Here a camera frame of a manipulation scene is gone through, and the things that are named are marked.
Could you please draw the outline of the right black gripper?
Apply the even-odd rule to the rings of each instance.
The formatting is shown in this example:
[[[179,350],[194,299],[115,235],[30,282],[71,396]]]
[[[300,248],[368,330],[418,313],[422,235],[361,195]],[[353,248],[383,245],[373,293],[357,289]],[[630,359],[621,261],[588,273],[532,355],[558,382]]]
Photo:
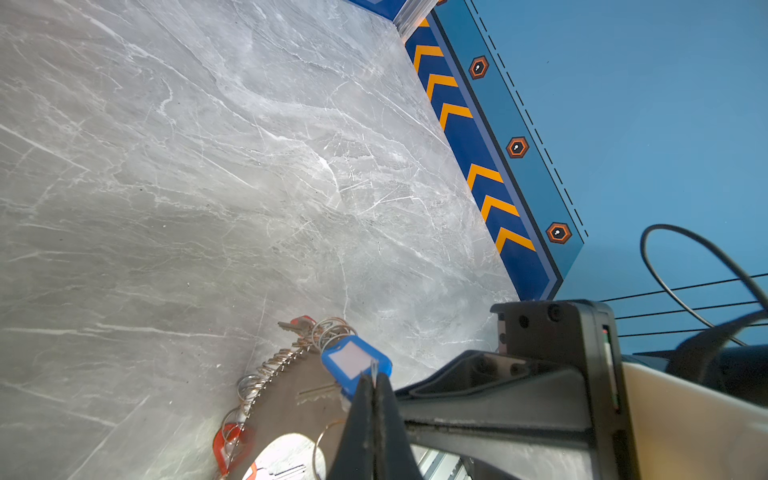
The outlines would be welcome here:
[[[397,390],[409,441],[511,479],[638,479],[613,310],[567,300],[497,303],[490,312],[499,351],[511,356],[469,350]],[[478,429],[590,429],[596,452],[592,460],[581,440]]]

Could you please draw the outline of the metal keyring with chain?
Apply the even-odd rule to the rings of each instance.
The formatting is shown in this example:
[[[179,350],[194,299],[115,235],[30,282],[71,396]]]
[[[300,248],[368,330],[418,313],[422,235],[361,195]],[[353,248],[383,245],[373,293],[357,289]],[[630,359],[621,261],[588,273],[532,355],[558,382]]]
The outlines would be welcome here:
[[[324,347],[352,335],[345,320],[331,317],[310,336],[292,343],[241,377],[239,405],[228,422],[243,423],[243,440],[225,479],[324,479],[334,462],[349,402],[324,367]]]

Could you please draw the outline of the red tag key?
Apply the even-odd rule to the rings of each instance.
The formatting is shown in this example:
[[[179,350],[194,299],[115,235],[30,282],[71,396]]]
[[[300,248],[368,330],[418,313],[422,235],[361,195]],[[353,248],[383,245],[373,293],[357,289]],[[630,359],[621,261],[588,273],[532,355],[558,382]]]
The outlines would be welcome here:
[[[225,423],[214,435],[212,451],[220,479],[228,476],[230,467],[242,448],[243,440],[247,439],[248,434],[243,423]]]
[[[278,326],[281,329],[287,332],[295,333],[299,337],[310,336],[315,325],[316,325],[315,320],[306,315],[294,318],[288,322],[278,323]]]

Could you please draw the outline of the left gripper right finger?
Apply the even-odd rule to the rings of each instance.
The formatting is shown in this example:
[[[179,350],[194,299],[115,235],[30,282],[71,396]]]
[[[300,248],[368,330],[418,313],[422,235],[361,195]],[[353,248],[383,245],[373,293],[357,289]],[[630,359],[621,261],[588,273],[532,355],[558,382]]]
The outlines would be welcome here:
[[[422,480],[389,377],[378,373],[373,386],[373,478]]]

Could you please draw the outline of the blue tag key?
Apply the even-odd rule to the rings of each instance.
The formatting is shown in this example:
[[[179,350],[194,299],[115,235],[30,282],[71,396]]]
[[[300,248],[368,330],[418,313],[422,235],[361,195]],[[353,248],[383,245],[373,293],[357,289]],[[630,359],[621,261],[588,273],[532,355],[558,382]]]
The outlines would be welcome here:
[[[370,375],[373,365],[376,365],[378,373],[387,376],[392,374],[393,369],[386,355],[356,335],[344,337],[326,349],[321,354],[321,361],[348,400],[355,396],[361,375]]]

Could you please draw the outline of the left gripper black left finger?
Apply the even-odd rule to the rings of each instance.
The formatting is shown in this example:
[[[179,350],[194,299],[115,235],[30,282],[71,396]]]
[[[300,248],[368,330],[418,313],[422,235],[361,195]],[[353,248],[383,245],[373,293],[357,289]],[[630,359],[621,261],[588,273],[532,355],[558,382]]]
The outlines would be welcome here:
[[[375,389],[370,375],[358,383],[328,480],[370,480],[374,476]]]

